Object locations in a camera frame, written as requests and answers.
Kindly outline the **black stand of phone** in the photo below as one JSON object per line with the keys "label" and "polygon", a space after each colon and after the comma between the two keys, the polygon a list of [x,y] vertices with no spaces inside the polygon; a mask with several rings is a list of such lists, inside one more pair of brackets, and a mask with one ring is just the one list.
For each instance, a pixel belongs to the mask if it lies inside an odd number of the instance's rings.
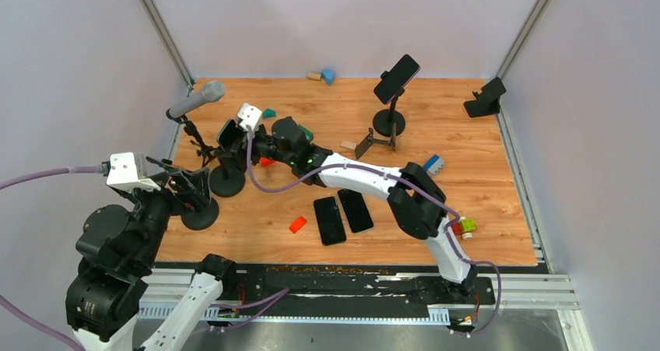
{"label": "black stand of phone", "polygon": [[245,186],[247,164],[242,139],[235,140],[227,149],[217,149],[216,158],[219,165],[209,175],[210,189],[219,197],[233,197]]}

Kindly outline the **black phone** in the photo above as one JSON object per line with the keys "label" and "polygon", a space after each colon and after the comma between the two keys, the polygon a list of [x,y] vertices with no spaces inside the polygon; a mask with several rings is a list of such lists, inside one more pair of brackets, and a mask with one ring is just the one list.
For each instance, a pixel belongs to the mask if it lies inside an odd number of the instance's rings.
{"label": "black phone", "polygon": [[232,145],[240,142],[245,134],[245,130],[234,119],[229,119],[217,134],[216,142],[221,150],[230,151]]}
{"label": "black phone", "polygon": [[323,246],[332,246],[346,241],[346,232],[337,201],[334,197],[313,201],[318,230]]}
{"label": "black phone", "polygon": [[374,228],[374,221],[361,193],[341,189],[338,191],[338,197],[352,233],[362,233]]}

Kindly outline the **black desk phone stand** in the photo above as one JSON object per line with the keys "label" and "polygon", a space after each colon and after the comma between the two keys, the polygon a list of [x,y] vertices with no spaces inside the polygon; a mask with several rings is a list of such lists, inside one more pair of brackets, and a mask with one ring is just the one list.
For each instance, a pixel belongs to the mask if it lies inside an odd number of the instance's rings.
{"label": "black desk phone stand", "polygon": [[481,118],[501,112],[500,98],[507,92],[500,77],[486,83],[481,91],[473,92],[474,99],[463,103],[470,118]]}

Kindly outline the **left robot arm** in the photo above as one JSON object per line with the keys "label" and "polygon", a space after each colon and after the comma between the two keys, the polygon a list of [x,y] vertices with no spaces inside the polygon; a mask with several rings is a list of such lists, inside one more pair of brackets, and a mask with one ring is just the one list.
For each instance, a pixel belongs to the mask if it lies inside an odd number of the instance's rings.
{"label": "left robot arm", "polygon": [[90,214],[75,244],[82,260],[65,298],[67,322],[85,350],[133,350],[139,301],[172,216],[215,221],[209,170],[164,166],[158,174],[110,167],[107,186],[134,205],[107,205]]}

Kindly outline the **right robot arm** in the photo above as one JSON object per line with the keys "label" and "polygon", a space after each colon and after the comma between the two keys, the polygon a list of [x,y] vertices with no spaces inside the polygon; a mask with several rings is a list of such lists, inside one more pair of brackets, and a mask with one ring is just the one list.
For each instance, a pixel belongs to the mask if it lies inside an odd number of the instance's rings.
{"label": "right robot arm", "polygon": [[266,158],[286,164],[296,178],[294,185],[347,189],[387,202],[399,229],[423,241],[434,257],[448,298],[461,303],[474,294],[476,264],[451,229],[460,215],[447,206],[445,194],[420,165],[381,167],[351,160],[310,142],[290,117],[276,125],[283,132],[269,134],[258,121],[233,118],[216,140],[229,148],[243,173],[251,174]]}

